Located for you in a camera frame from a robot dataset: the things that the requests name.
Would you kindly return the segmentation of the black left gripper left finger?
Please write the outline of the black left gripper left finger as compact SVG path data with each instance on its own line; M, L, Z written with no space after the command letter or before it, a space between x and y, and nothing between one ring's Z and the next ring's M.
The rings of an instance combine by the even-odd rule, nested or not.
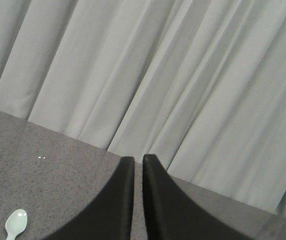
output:
M135 163L120 158L99 194L76 217L46 240L128 240L131 234Z

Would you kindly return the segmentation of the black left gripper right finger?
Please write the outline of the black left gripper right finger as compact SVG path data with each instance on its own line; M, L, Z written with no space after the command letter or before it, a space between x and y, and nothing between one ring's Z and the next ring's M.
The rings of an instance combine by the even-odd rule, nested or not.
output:
M143 157L143 207L150 240L247 240L192 201L166 172L157 155Z

